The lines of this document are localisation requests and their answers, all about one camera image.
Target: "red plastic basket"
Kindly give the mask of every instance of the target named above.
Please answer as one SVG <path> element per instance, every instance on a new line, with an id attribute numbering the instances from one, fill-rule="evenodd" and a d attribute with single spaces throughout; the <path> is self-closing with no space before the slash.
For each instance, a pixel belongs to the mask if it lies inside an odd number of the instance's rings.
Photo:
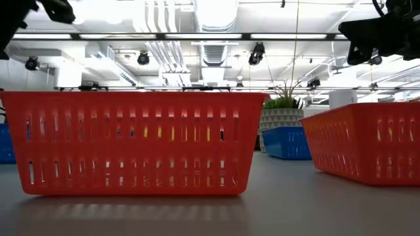
<path id="1" fill-rule="evenodd" d="M 265 94 L 2 92 L 23 190 L 235 195 Z"/>
<path id="2" fill-rule="evenodd" d="M 302 124 L 316 168 L 370 185 L 420 185 L 420 103 L 352 104 Z"/>

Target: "table surface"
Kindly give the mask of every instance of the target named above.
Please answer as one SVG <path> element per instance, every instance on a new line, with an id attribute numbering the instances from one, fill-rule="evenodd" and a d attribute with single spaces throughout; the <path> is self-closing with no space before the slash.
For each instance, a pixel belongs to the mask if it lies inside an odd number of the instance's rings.
<path id="1" fill-rule="evenodd" d="M 237 197 L 39 197 L 0 165 L 0 235 L 418 235 L 420 188 L 368 187 L 255 152 Z"/>

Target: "ventilation duct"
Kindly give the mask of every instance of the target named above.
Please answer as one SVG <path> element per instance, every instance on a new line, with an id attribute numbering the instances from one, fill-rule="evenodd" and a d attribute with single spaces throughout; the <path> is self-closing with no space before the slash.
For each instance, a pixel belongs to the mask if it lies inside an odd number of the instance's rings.
<path id="1" fill-rule="evenodd" d="M 203 33 L 231 33 L 235 29 L 238 15 L 238 0 L 194 0 L 194 14 L 197 31 Z M 209 67 L 223 66 L 228 55 L 228 46 L 203 45 L 200 46 L 201 59 Z M 222 81 L 223 76 L 207 77 L 209 71 L 216 68 L 203 68 L 203 80 Z"/>

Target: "duct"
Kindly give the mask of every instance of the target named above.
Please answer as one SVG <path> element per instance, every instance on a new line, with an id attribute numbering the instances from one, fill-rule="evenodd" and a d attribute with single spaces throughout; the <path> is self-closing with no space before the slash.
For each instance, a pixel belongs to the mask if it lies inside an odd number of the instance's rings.
<path id="1" fill-rule="evenodd" d="M 158 32 L 158 29 L 155 25 L 155 4 L 153 0 L 148 0 L 148 20 L 147 25 L 149 26 L 149 29 L 151 32 Z M 173 66 L 171 62 L 171 57 L 169 56 L 168 52 L 165 49 L 165 45 L 162 41 L 152 43 L 152 46 L 155 47 L 155 51 L 159 56 L 161 56 L 161 60 L 164 61 L 167 65 L 169 65 L 169 68 L 171 71 L 175 71 L 175 67 Z"/>
<path id="2" fill-rule="evenodd" d="M 165 2 L 164 2 L 164 0 L 157 0 L 157 8 L 159 10 L 159 15 L 158 15 L 158 18 L 157 18 L 159 29 L 162 33 L 167 33 L 168 30 L 166 28 L 166 23 L 165 23 Z M 177 71 L 182 71 L 182 66 L 179 62 L 179 59 L 178 59 L 177 53 L 175 52 L 173 44 L 171 42 L 166 42 L 166 46 L 168 47 L 168 49 L 171 51 L 171 54 L 173 55 L 175 64 L 177 65 Z"/>
<path id="3" fill-rule="evenodd" d="M 168 25 L 169 30 L 171 33 L 178 32 L 177 26 L 175 24 L 175 0 L 168 0 Z M 179 41 L 171 41 L 172 48 L 174 49 L 174 52 L 172 52 L 173 56 L 179 59 L 179 63 L 182 66 L 182 70 L 184 72 L 187 72 L 186 64 L 184 61 L 184 55 L 182 53 L 181 45 Z"/>
<path id="4" fill-rule="evenodd" d="M 230 33 L 234 31 L 238 15 L 238 0 L 194 0 L 194 14 L 198 32 Z M 205 45 L 200 48 L 202 62 L 207 66 L 221 66 L 226 62 L 228 46 Z M 217 68 L 215 73 L 209 70 L 216 68 L 203 68 L 205 81 L 223 80 L 224 69 Z"/>
<path id="5" fill-rule="evenodd" d="M 137 0 L 136 1 L 138 5 L 138 9 L 140 12 L 140 17 L 134 17 L 133 18 L 133 27 L 136 32 L 149 32 L 148 26 L 146 24 L 146 5 L 145 0 Z M 145 42 L 144 43 L 149 50 L 149 52 L 152 53 L 153 57 L 156 59 L 156 61 L 159 63 L 161 67 L 165 69 L 165 71 L 169 71 L 169 66 L 163 61 L 162 55 L 160 54 L 160 51 L 157 50 L 157 46 L 155 42 Z"/>

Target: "plant pot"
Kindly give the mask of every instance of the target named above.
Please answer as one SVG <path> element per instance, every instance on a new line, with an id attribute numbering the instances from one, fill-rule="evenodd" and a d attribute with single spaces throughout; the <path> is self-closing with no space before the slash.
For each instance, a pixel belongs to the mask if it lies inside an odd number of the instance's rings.
<path id="1" fill-rule="evenodd" d="M 260 148 L 262 152 L 265 151 L 262 131 L 269 128 L 276 127 L 299 127 L 302 126 L 300 119 L 303 118 L 303 110 L 280 108 L 280 109 L 265 109 L 261 112 L 260 118 Z"/>

